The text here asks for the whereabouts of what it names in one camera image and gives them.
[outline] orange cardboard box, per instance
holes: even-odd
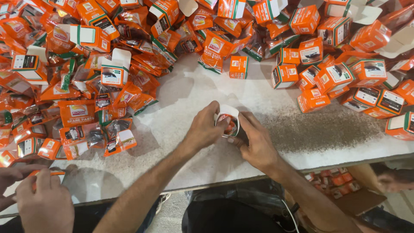
[[[349,67],[342,62],[323,68],[314,80],[320,92],[326,94],[344,88],[354,81],[355,77]]]
[[[17,143],[18,141],[24,140],[26,138],[31,138],[31,137],[37,137],[37,138],[47,137],[48,134],[43,124],[29,127],[30,125],[31,124],[29,120],[27,120],[12,130],[14,142]]]
[[[414,81],[407,79],[403,81],[393,92],[405,99],[408,105],[414,104]]]
[[[95,0],[89,0],[82,4],[76,5],[80,16],[87,26],[100,27],[109,34],[109,39],[113,40],[119,37],[119,32],[113,25],[111,19],[105,14],[104,10]]]
[[[320,15],[316,5],[297,8],[290,19],[289,27],[295,34],[313,34],[319,20]]]
[[[350,68],[356,79],[349,87],[375,87],[387,80],[383,59],[361,59]]]
[[[304,90],[297,100],[302,113],[321,110],[331,103],[328,96],[321,94],[317,88]]]
[[[16,71],[30,84],[49,85],[46,66],[38,55],[15,55],[12,71]]]
[[[333,100],[333,99],[336,99],[339,96],[345,94],[347,91],[349,91],[348,86],[342,88],[341,90],[328,92],[328,97],[329,97],[330,100]]]
[[[52,138],[45,139],[37,155],[50,160],[67,160],[60,140]]]
[[[149,12],[158,18],[158,21],[151,27],[152,35],[158,38],[177,20],[179,12],[178,2],[175,0],[157,0],[149,8]]]
[[[296,85],[301,91],[313,89],[316,86],[314,78],[318,75],[320,69],[316,66],[309,66],[299,74],[299,81]]]
[[[15,150],[5,150],[0,152],[0,167],[14,167],[21,163],[26,164],[30,159],[21,159]]]
[[[401,113],[404,98],[388,90],[381,90],[375,107],[364,113],[377,119],[393,117]]]
[[[349,17],[329,17],[318,26],[318,36],[323,38],[323,44],[338,46],[348,36],[351,28]]]
[[[299,45],[299,55],[302,65],[308,66],[320,63],[323,60],[322,37],[301,42]]]
[[[246,79],[249,57],[231,56],[230,60],[230,78]]]
[[[414,112],[389,118],[385,133],[404,141],[414,141]]]
[[[301,60],[299,59],[299,49],[281,48],[276,54],[276,65],[299,65]]]
[[[287,88],[299,80],[295,65],[276,66],[272,72],[273,89]]]
[[[356,31],[349,44],[358,52],[372,52],[387,45],[391,30],[376,20],[373,24]]]
[[[357,112],[362,112],[375,107],[380,96],[380,91],[375,88],[354,88],[348,91],[340,104]]]

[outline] orange packaging bag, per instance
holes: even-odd
[[[105,148],[106,139],[99,123],[59,129],[63,150],[67,160],[75,159],[89,148]]]
[[[49,160],[67,160],[62,148],[60,140],[46,138],[37,155]]]
[[[219,0],[217,16],[229,19],[239,19],[243,17],[246,0]]]
[[[100,27],[109,34],[110,40],[119,37],[119,32],[113,25],[111,19],[105,14],[95,0],[77,4],[76,8],[86,25]]]
[[[394,117],[401,113],[404,98],[388,90],[381,90],[375,107],[364,111],[365,114],[377,119]]]
[[[408,105],[414,105],[414,81],[404,80],[393,92],[405,99]]]
[[[121,6],[123,5],[122,2],[125,2],[125,1],[131,1],[131,0],[121,0]],[[118,15],[118,18],[119,20],[122,20],[122,21],[131,21],[131,22],[137,23],[138,25],[140,25],[142,28],[145,29],[147,25],[147,15],[148,15],[148,7],[140,7],[137,9],[131,9],[131,10],[122,12]]]
[[[106,126],[109,140],[103,154],[104,157],[117,154],[137,145],[137,141],[130,130],[131,126],[131,118],[117,119]]]
[[[199,4],[197,10],[188,18],[193,30],[202,30],[213,27],[214,11]]]
[[[375,107],[379,95],[380,91],[375,88],[353,88],[339,103],[354,111],[362,112]]]
[[[314,81],[316,75],[318,75],[320,69],[316,66],[309,66],[306,70],[299,74],[299,81],[296,85],[303,92],[305,90],[313,89],[316,86]]]
[[[320,93],[326,94],[344,88],[354,81],[355,77],[345,63],[339,63],[323,68],[314,80]]]
[[[407,112],[387,120],[385,133],[404,141],[414,141],[414,112]]]
[[[383,59],[362,59],[350,66],[356,79],[349,87],[375,87],[387,80]]]
[[[167,30],[157,38],[161,44],[168,48],[169,51],[173,52],[177,44],[180,42],[181,35],[172,31]]]
[[[302,113],[321,110],[331,103],[329,97],[320,93],[317,88],[304,90],[297,100]]]
[[[59,101],[58,106],[64,127],[96,122],[94,100]]]
[[[323,60],[322,37],[301,42],[299,45],[299,55],[302,65],[317,65],[320,63]]]
[[[223,72],[223,57],[232,47],[232,43],[207,30],[204,53],[198,63],[205,69],[212,70],[218,74]]]
[[[376,20],[356,31],[349,44],[358,52],[369,53],[388,44],[391,30]]]
[[[316,5],[297,8],[290,19],[289,27],[295,34],[313,34],[319,20],[320,15]]]
[[[24,44],[24,37],[32,32],[26,20],[20,17],[0,20],[0,26],[19,44]]]
[[[178,2],[176,0],[157,0],[149,12],[154,14],[158,21],[151,27],[152,35],[157,38],[168,30],[178,18]]]

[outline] fingers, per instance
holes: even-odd
[[[60,178],[57,175],[53,175],[51,177],[51,188],[52,189],[58,189],[60,188]]]
[[[24,179],[16,188],[17,200],[23,200],[33,196],[33,184],[36,182],[37,176],[30,176]]]
[[[226,130],[226,128],[229,126],[229,124],[230,124],[230,117],[227,116],[223,120],[217,122],[216,127],[218,128],[218,130],[220,130],[221,133],[223,133],[224,130]]]
[[[49,169],[42,169],[37,173],[36,186],[39,192],[51,189],[51,171]]]
[[[255,115],[253,115],[252,112],[240,112],[247,120],[249,120],[249,122],[256,128],[256,129],[260,129],[262,128],[262,124],[260,123],[259,120],[257,120],[257,118],[255,117]]]
[[[240,138],[232,137],[232,138],[229,138],[227,141],[230,142],[231,144],[237,146],[239,148],[241,154],[245,154],[245,153],[249,152],[249,147]]]
[[[17,169],[22,173],[23,175],[22,179],[23,179],[24,177],[27,177],[33,171],[41,170],[44,168],[48,168],[48,167],[45,165],[40,165],[40,164],[30,164],[30,165],[26,165],[23,167],[19,167]]]
[[[10,196],[7,196],[5,198],[0,199],[0,211],[3,211],[7,209],[9,206],[16,203],[16,201],[13,199],[16,194],[12,194]]]

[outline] white table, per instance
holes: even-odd
[[[167,156],[185,136],[193,117],[212,100],[239,110],[252,111],[267,127],[276,148],[298,170],[354,163],[414,152],[414,143],[384,134],[385,120],[376,120],[338,105],[302,114],[296,98],[300,90],[274,90],[270,73],[275,60],[261,63],[250,58],[248,78],[230,79],[229,60],[222,75],[205,70],[197,54],[180,58],[171,74],[160,79],[159,103],[134,117],[138,146],[103,157],[91,150],[77,160],[55,161],[67,169],[63,184],[74,203],[118,197],[141,174]],[[165,188],[166,192],[205,187],[263,173],[244,161],[223,138],[200,151]],[[15,214],[16,205],[0,213]]]

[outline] cardboard carton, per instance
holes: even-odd
[[[60,140],[52,138],[45,139],[37,155],[49,160],[67,160]]]
[[[256,22],[261,24],[279,15],[278,0],[262,0],[253,6]]]
[[[273,89],[287,88],[299,80],[295,65],[276,66],[272,71]]]
[[[119,32],[113,25],[111,19],[105,14],[95,0],[77,4],[76,8],[86,25],[100,27],[109,35],[110,40],[119,37]]]
[[[323,38],[323,44],[338,46],[348,36],[351,28],[351,18],[330,17],[318,26],[318,36]]]
[[[297,100],[302,113],[321,110],[331,103],[329,97],[321,94],[317,88],[304,90]]]
[[[328,66],[319,71],[315,82],[322,94],[344,88],[355,80],[354,75],[345,63]]]
[[[370,25],[383,10],[365,4],[366,0],[328,0],[325,5],[325,15],[350,17],[355,23]]]
[[[349,87],[375,87],[387,80],[383,59],[361,59],[350,68],[356,79]]]
[[[399,115],[403,105],[404,98],[391,91],[381,90],[375,107],[365,110],[364,113],[377,119],[384,119]]]
[[[380,90],[375,88],[355,88],[348,91],[340,104],[357,112],[362,112],[375,107],[380,96]]]
[[[358,29],[349,45],[358,52],[369,53],[386,46],[390,36],[391,30],[376,20],[373,24]]]
[[[230,78],[246,79],[249,57],[231,56],[230,60]]]
[[[313,89],[316,87],[314,81],[316,75],[318,75],[320,69],[316,66],[309,66],[306,70],[299,74],[299,81],[296,85],[301,91]]]
[[[319,20],[320,15],[316,5],[297,8],[290,19],[289,27],[295,34],[313,34]]]
[[[414,141],[414,112],[389,118],[385,133],[404,141]]]
[[[408,105],[414,105],[414,81],[404,80],[393,92],[405,99]]]
[[[301,42],[299,45],[299,55],[302,65],[317,65],[320,63],[323,60],[322,37]]]
[[[333,100],[333,99],[336,99],[339,96],[345,94],[349,90],[350,90],[349,87],[346,86],[346,87],[344,87],[340,90],[328,92],[328,97],[329,97],[330,100]]]
[[[128,81],[131,52],[123,49],[112,50],[112,60],[104,58],[101,65],[101,83],[122,88]]]
[[[276,65],[299,65],[301,60],[299,59],[299,49],[281,48],[279,53],[276,54]]]

